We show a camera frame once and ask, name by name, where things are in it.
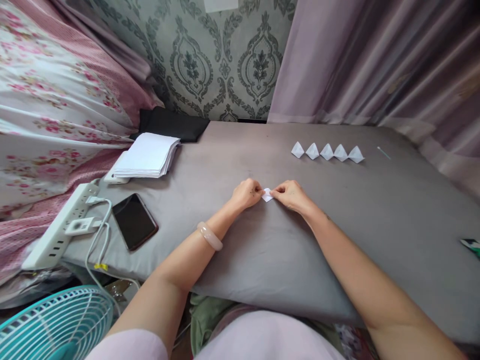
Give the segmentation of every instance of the paper sheet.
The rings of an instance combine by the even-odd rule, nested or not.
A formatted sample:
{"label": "paper sheet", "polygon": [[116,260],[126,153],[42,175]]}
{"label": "paper sheet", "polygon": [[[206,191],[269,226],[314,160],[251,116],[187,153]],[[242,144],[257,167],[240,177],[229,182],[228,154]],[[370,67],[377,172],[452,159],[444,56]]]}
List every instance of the paper sheet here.
{"label": "paper sheet", "polygon": [[360,151],[360,148],[358,146],[355,146],[350,153],[348,154],[348,158],[358,164],[361,162],[364,158],[362,155],[362,152]]}
{"label": "paper sheet", "polygon": [[297,141],[291,150],[291,153],[295,155],[297,158],[301,158],[303,154],[305,154],[304,148],[300,143]]}
{"label": "paper sheet", "polygon": [[319,150],[317,149],[317,145],[315,143],[310,145],[308,150],[305,151],[305,154],[307,154],[308,157],[312,160],[315,160],[316,158],[318,158],[320,156]]}
{"label": "paper sheet", "polygon": [[206,13],[215,13],[224,10],[237,9],[239,0],[203,0]]}
{"label": "paper sheet", "polygon": [[342,163],[348,159],[347,152],[345,151],[342,144],[338,145],[333,153],[333,156],[340,160]]}
{"label": "paper sheet", "polygon": [[327,161],[334,157],[334,151],[329,143],[325,145],[320,155]]}
{"label": "paper sheet", "polygon": [[167,173],[179,143],[177,137],[144,132],[118,161],[113,173],[119,178],[159,178]]}
{"label": "paper sheet", "polygon": [[265,193],[261,196],[261,198],[265,200],[266,203],[268,203],[270,200],[273,199],[273,197],[270,196],[270,189],[267,187],[267,188],[264,188],[263,190],[265,191]]}

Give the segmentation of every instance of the hand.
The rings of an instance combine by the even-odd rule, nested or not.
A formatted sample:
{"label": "hand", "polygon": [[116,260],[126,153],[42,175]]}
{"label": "hand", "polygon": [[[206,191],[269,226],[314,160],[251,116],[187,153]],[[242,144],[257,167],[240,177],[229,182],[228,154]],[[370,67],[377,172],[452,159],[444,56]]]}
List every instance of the hand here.
{"label": "hand", "polygon": [[287,180],[281,183],[270,191],[270,196],[300,215],[305,215],[308,210],[317,208],[315,203],[307,196],[300,184],[295,180]]}
{"label": "hand", "polygon": [[248,178],[233,190],[229,203],[243,211],[258,203],[263,194],[265,194],[265,191],[262,190],[259,182]]}

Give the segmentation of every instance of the electric fan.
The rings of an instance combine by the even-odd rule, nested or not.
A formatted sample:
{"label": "electric fan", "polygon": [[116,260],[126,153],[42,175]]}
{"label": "electric fan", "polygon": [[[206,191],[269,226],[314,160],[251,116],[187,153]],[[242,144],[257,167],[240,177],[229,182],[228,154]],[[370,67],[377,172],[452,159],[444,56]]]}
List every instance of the electric fan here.
{"label": "electric fan", "polygon": [[110,329],[113,308],[97,286],[40,300],[0,325],[0,360],[84,359]]}

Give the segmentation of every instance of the yellow tag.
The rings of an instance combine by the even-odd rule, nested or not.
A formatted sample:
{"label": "yellow tag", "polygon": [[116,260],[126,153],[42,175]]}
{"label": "yellow tag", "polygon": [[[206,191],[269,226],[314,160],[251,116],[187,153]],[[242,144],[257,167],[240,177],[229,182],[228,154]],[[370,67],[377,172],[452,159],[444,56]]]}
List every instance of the yellow tag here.
{"label": "yellow tag", "polygon": [[102,263],[102,264],[96,263],[96,264],[94,265],[94,268],[95,268],[95,269],[103,269],[103,270],[105,270],[105,271],[108,271],[108,270],[109,270],[109,266],[108,266],[107,264],[103,264],[103,263]]}

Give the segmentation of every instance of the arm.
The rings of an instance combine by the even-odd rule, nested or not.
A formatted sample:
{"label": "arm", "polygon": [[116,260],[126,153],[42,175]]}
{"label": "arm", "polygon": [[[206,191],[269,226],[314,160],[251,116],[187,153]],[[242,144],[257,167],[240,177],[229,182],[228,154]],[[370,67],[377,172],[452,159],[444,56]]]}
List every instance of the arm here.
{"label": "arm", "polygon": [[270,194],[308,223],[333,273],[365,322],[381,359],[465,359],[296,181],[286,181]]}
{"label": "arm", "polygon": [[[257,181],[242,181],[206,224],[222,240],[237,216],[263,194]],[[170,356],[187,295],[214,253],[200,232],[194,231],[148,277],[107,336],[129,329],[149,330],[160,337]]]}

